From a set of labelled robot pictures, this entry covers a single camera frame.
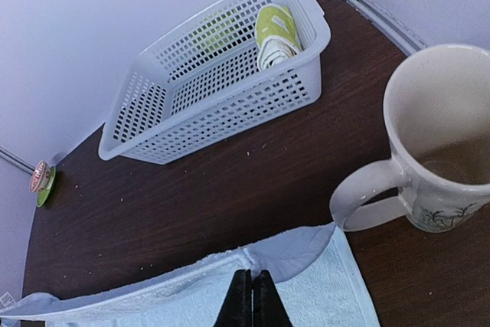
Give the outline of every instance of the white plastic basket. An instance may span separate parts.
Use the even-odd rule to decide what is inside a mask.
[[[295,20],[303,52],[259,72],[256,15],[270,2]],[[316,0],[221,0],[144,50],[103,129],[99,155],[166,164],[320,97],[330,29]]]

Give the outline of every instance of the towel fold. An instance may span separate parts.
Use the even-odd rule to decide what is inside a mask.
[[[277,4],[263,6],[255,24],[259,46],[257,67],[265,70],[294,57],[301,51],[296,24],[287,7]]]
[[[265,268],[294,327],[379,326],[345,235],[334,224],[299,227],[92,296],[61,301],[35,293],[0,310],[0,318],[45,320],[47,327],[211,327],[235,271],[257,276]]]

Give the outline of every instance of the table surface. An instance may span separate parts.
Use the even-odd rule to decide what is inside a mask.
[[[338,183],[389,157],[382,98],[405,57],[342,0],[318,2],[332,29],[318,102],[166,166],[103,162],[99,129],[62,161],[36,212],[24,294],[98,293],[330,222]],[[381,325],[490,325],[489,215],[446,234],[401,218],[348,235]]]

